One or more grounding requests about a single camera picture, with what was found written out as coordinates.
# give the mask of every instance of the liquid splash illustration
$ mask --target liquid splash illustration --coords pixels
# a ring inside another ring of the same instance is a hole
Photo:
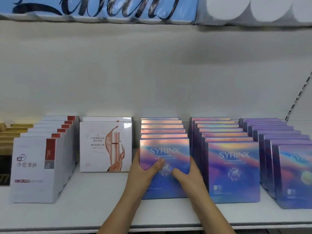
[[[120,172],[122,167],[122,160],[125,157],[125,149],[123,145],[121,145],[122,153],[120,153],[120,140],[119,140],[119,132],[113,132],[118,126],[113,128],[105,137],[105,146],[110,155],[111,166],[108,168],[108,172]]]

